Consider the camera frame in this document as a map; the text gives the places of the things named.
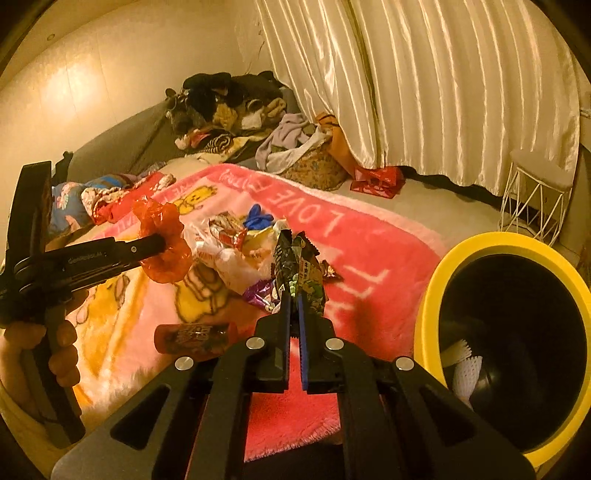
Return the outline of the left hand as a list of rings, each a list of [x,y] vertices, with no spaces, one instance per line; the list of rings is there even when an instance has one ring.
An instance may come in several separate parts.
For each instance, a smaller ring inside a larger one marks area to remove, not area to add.
[[[51,372],[60,387],[74,387],[81,379],[74,325],[61,317],[55,327],[57,347],[54,350],[51,347],[45,349],[46,337],[45,325],[24,318],[12,320],[6,329],[1,330],[1,384],[14,403],[38,421],[41,416],[23,363],[25,352],[34,355],[41,351],[45,369]]]

